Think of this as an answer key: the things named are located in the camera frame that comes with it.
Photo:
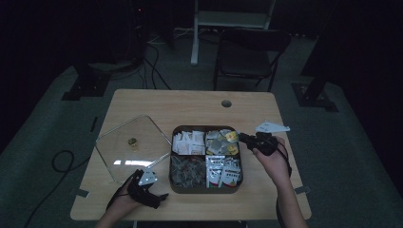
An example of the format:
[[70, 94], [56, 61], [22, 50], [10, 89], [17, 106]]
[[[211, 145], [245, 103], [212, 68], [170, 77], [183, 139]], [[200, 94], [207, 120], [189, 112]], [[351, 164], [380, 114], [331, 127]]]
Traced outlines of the square metal compartment box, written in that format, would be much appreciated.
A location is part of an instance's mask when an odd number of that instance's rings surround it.
[[[173, 136], [176, 135], [179, 132], [182, 131], [201, 131], [204, 133], [204, 143], [205, 143], [205, 136], [208, 131], [213, 131], [213, 130], [222, 130], [222, 129], [230, 129], [236, 131], [233, 127], [231, 126], [226, 126], [226, 125], [180, 125], [177, 126], [172, 133], [172, 142], [173, 142]], [[171, 155], [170, 155], [170, 163], [171, 163], [171, 158], [173, 156], [198, 156], [198, 157], [204, 157], [204, 159], [207, 156], [230, 156], [234, 157], [236, 159], [240, 160], [241, 163], [241, 169], [242, 169], [242, 161], [241, 161], [241, 155], [240, 152], [237, 155], [208, 155], [206, 153], [206, 146], [205, 146], [205, 154], [204, 155], [179, 155], [175, 152], [172, 151], [172, 146], [171, 146]], [[174, 192], [180, 193], [180, 194], [232, 194], [238, 191], [240, 188], [242, 182], [243, 182], [243, 169], [242, 169], [242, 180], [239, 186], [235, 188], [230, 188], [230, 187], [222, 187], [222, 188], [207, 188], [205, 187], [199, 187], [199, 188], [181, 188], [178, 186], [174, 186], [173, 183], [171, 182], [170, 179], [170, 164], [169, 164], [169, 181], [171, 184], [171, 188]]]

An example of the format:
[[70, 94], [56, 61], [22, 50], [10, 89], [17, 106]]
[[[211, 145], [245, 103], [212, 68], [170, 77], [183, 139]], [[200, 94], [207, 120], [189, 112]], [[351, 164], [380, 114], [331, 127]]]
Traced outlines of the white metal desk frame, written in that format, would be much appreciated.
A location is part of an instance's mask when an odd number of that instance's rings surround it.
[[196, 66], [198, 64], [199, 26], [269, 29], [276, 1], [277, 0], [270, 0], [268, 9], [265, 13], [257, 13], [200, 10], [199, 0], [194, 0], [194, 33], [190, 64], [192, 66]]

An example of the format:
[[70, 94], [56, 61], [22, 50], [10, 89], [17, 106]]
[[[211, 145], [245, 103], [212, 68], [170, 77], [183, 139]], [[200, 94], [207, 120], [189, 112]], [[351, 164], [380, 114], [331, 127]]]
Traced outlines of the person's left hand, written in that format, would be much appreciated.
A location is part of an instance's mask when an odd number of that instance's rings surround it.
[[115, 220], [119, 220], [140, 207], [141, 204], [131, 198], [125, 185], [119, 192], [118, 197], [106, 210], [106, 213]]

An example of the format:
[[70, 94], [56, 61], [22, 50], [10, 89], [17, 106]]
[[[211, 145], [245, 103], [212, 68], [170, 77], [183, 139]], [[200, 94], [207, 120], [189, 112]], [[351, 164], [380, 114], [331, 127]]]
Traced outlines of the pile of white paper sachets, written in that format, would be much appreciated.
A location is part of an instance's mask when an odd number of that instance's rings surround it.
[[179, 155], [204, 155], [204, 133], [182, 131], [173, 136], [172, 151]]

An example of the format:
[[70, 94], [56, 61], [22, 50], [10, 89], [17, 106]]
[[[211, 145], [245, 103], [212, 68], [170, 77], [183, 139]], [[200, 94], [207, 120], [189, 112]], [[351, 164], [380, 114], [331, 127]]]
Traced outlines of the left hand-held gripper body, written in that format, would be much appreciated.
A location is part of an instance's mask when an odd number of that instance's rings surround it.
[[161, 199], [148, 191], [155, 181], [155, 176], [151, 171], [137, 169], [132, 174], [127, 187], [129, 196], [138, 203], [157, 209], [161, 204]]

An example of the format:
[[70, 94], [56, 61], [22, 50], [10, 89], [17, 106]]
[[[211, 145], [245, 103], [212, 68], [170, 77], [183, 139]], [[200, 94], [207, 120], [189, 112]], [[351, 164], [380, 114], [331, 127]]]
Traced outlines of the clear square lid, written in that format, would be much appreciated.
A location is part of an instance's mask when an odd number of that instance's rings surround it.
[[149, 116], [141, 115], [102, 134], [95, 148], [112, 179], [124, 182], [136, 169], [165, 159], [171, 142]]

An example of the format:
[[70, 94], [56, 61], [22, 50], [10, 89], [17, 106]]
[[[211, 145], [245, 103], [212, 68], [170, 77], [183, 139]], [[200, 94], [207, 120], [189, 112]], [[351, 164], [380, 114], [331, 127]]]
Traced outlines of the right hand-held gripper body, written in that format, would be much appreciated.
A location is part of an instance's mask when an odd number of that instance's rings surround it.
[[250, 143], [252, 143], [253, 147], [257, 148], [263, 155], [270, 156], [280, 145], [280, 142], [274, 136], [274, 133], [287, 132], [289, 130], [289, 126], [265, 121], [256, 127], [256, 134], [250, 137]]

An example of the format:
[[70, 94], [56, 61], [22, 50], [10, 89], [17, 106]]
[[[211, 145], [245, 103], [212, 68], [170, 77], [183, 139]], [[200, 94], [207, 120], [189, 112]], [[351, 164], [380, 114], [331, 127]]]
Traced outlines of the pile of dark clear packets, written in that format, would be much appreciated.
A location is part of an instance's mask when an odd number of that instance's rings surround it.
[[174, 186], [199, 188], [206, 186], [204, 157], [173, 156], [170, 163], [170, 179]]

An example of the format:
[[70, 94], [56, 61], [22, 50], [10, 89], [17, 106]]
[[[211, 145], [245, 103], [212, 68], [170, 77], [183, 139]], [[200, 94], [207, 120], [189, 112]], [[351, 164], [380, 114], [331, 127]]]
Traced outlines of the black folding chair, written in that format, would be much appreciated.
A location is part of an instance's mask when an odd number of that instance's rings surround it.
[[291, 44], [282, 30], [228, 28], [220, 37], [213, 76], [213, 89], [220, 77], [256, 80], [257, 86], [269, 80], [270, 92], [276, 77], [279, 57]]

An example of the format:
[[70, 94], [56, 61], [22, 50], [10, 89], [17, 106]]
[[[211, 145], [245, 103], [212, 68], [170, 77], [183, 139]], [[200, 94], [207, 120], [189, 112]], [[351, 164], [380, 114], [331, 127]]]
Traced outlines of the pile of white printed sachets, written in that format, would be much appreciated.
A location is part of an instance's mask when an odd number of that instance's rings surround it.
[[242, 180], [242, 169], [239, 159], [230, 156], [207, 156], [206, 187], [235, 188]]

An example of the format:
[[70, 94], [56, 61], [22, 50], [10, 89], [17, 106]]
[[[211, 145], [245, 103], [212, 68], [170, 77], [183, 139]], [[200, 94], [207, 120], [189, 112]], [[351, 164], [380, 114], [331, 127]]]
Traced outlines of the person's right hand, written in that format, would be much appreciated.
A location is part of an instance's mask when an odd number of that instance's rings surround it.
[[265, 156], [257, 148], [253, 149], [253, 154], [262, 164], [277, 188], [291, 186], [288, 168], [288, 154], [285, 148], [285, 140], [283, 138], [278, 137], [278, 148], [272, 155]]

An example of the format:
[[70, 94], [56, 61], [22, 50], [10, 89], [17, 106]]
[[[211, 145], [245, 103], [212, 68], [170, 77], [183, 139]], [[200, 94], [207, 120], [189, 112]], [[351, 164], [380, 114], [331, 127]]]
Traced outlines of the dark equipment tower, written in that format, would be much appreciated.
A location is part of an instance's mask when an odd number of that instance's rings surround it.
[[129, 14], [129, 48], [130, 57], [143, 59], [146, 47], [146, 22], [144, 0], [127, 0]]

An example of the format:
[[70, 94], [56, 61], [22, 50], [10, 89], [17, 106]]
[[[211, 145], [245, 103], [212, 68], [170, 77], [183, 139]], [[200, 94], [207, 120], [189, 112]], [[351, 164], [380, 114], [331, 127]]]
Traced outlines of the pile of silver yellow packets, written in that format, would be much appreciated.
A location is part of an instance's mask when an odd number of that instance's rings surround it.
[[208, 131], [205, 136], [206, 153], [208, 155], [237, 155], [239, 149], [239, 136], [236, 142], [229, 142], [225, 134], [234, 131], [230, 129]]

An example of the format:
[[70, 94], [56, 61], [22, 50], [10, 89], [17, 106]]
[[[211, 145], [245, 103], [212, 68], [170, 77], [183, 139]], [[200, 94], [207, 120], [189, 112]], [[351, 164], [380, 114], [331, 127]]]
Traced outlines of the black stand base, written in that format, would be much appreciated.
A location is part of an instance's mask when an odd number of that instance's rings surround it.
[[326, 81], [314, 78], [309, 84], [292, 83], [297, 102], [303, 107], [322, 107], [328, 112], [338, 112], [336, 104], [327, 96], [324, 87]]
[[70, 91], [64, 93], [63, 101], [79, 101], [82, 97], [103, 97], [111, 75], [88, 64], [73, 66], [78, 77]]

